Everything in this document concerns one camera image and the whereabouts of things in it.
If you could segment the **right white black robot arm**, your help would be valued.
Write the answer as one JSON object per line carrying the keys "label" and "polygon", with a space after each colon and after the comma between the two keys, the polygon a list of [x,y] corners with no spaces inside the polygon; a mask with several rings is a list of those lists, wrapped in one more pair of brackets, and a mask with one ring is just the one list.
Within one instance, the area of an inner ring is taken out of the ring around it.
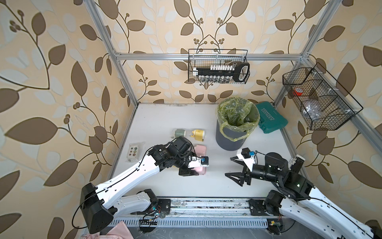
{"label": "right white black robot arm", "polygon": [[265,154],[264,163],[258,162],[260,152],[248,148],[238,150],[231,161],[242,165],[242,172],[225,176],[239,186],[250,185],[253,179],[268,181],[275,186],[262,203],[249,200],[256,212],[271,216],[286,216],[310,228],[326,239],[380,239],[382,230],[356,220],[329,200],[299,171],[304,159],[295,157],[292,165],[278,153]]}

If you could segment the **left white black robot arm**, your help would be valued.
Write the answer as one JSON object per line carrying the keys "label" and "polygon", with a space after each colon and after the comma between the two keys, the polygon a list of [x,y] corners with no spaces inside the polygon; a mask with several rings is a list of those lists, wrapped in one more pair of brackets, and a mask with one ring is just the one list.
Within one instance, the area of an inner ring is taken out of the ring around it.
{"label": "left white black robot arm", "polygon": [[95,186],[88,183],[82,188],[78,211],[86,222],[86,229],[95,234],[106,228],[115,217],[144,212],[156,217],[161,208],[159,200],[151,189],[126,196],[131,189],[147,178],[177,167],[181,176],[198,176],[198,167],[208,167],[209,158],[198,156],[193,144],[180,136],[167,144],[149,148],[143,158],[114,178]]}

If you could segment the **pink sharpener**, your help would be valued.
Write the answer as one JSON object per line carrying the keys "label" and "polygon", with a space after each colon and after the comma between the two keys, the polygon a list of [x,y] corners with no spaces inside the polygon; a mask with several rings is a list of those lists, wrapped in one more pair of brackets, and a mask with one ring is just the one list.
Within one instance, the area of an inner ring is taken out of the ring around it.
{"label": "pink sharpener", "polygon": [[195,168],[192,168],[192,170],[195,171],[198,175],[205,175],[207,172],[206,167],[195,167]]}
{"label": "pink sharpener", "polygon": [[195,146],[195,153],[197,157],[203,157],[207,155],[207,147],[205,145],[197,144]]}

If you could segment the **pink sharpener front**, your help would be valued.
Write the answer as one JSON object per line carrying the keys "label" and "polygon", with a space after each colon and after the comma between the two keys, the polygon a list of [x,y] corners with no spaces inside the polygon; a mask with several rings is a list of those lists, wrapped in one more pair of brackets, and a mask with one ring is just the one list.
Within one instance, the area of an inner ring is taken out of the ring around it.
{"label": "pink sharpener front", "polygon": [[205,175],[207,172],[206,167],[195,167],[195,168],[192,168],[192,170],[195,171],[198,175]]}

